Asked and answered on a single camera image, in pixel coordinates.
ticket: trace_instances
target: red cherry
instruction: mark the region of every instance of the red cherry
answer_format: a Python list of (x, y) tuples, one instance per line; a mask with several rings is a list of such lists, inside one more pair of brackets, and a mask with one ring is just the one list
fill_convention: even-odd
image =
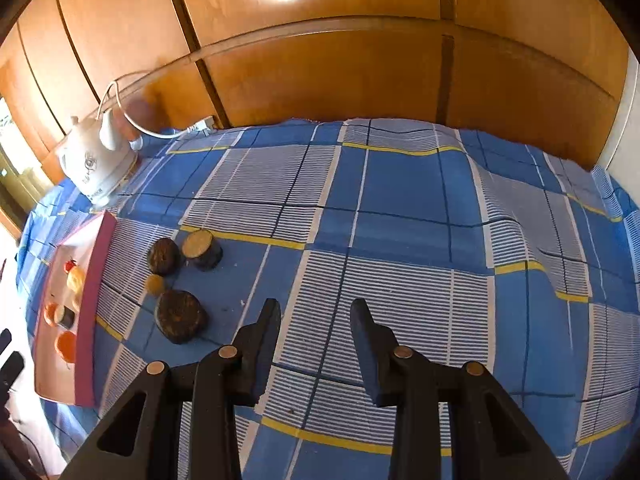
[(65, 262), (65, 272), (68, 274), (69, 271), (73, 269), (75, 266), (76, 266), (75, 261), (68, 260), (67, 262)]

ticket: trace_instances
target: logo on kettle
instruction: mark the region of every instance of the logo on kettle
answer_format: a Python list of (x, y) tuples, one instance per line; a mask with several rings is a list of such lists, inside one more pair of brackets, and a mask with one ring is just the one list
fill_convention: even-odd
[(88, 184), (91, 180), (91, 174), (98, 167), (98, 159), (92, 152), (84, 152), (84, 167), (86, 168), (86, 175), (82, 179), (82, 182)]

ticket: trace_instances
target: bed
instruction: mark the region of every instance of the bed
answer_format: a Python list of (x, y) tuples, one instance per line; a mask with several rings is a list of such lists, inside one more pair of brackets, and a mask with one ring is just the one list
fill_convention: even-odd
[[(572, 478), (606, 476), (638, 427), (640, 212), (600, 167), (420, 121), (291, 120), (145, 137), (108, 210), (96, 406), (42, 401), (67, 458), (146, 363), (201, 359), (266, 298), (283, 322), (267, 391), (236, 409), (245, 479), (386, 478), (395, 413), (364, 393), (356, 297), (429, 359), (484, 363)], [(68, 180), (30, 213), (16, 278), (30, 340), (54, 248), (91, 214)], [(196, 228), (225, 256), (206, 279), (189, 267), (170, 278), (212, 321), (176, 346), (154, 324), (146, 251)], [(440, 424), (450, 478), (445, 404)], [(185, 431), (180, 478), (187, 456)]]

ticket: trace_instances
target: pink tray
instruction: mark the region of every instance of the pink tray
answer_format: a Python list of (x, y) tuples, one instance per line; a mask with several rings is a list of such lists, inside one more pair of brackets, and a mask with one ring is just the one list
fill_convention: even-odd
[[(44, 399), (78, 406), (94, 405), (95, 311), (115, 225), (116, 219), (107, 211), (94, 216), (58, 245), (49, 265), (33, 343), (35, 391)], [(71, 328), (76, 333), (75, 364), (65, 363), (54, 348), (56, 337), (64, 330), (49, 326), (42, 315), (49, 301), (73, 309), (74, 293), (66, 286), (64, 271), (67, 260), (75, 260), (86, 274), (80, 312), (76, 313)]]

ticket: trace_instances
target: white floor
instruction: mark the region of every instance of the white floor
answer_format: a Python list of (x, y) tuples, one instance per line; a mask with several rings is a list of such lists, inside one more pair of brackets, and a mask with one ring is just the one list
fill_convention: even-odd
[[(27, 338), (27, 324), (24, 312), (20, 310), (15, 289), (15, 247), (13, 239), (6, 240), (3, 236), (6, 231), (0, 231), (0, 265), (2, 259), (7, 259), (0, 282), (0, 331), (8, 328), (13, 337), (11, 344), (0, 357), (0, 364), (4, 364), (5, 359), (14, 350), (20, 352), (24, 358), (24, 370), (14, 383), (7, 407), (17, 428), (37, 446), (47, 473), (50, 476), (57, 475), (65, 468), (66, 462), (49, 429), (40, 398), (33, 389), (33, 359)], [(33, 454), (29, 444), (27, 446), (32, 454), (32, 462), (38, 464), (37, 455)]]

